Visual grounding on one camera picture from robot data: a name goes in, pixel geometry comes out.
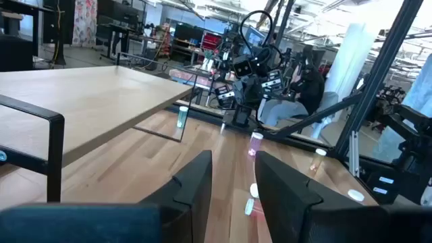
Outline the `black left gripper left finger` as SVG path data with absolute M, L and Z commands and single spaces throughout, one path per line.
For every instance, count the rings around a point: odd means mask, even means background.
M 204 150 L 158 190 L 140 201 L 157 208 L 157 242 L 203 242 L 212 193 L 212 152 Z

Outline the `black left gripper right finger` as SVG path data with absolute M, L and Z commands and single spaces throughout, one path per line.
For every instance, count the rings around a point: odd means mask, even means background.
M 352 225 L 361 204 L 264 151 L 255 159 L 259 198 L 273 242 L 361 242 Z

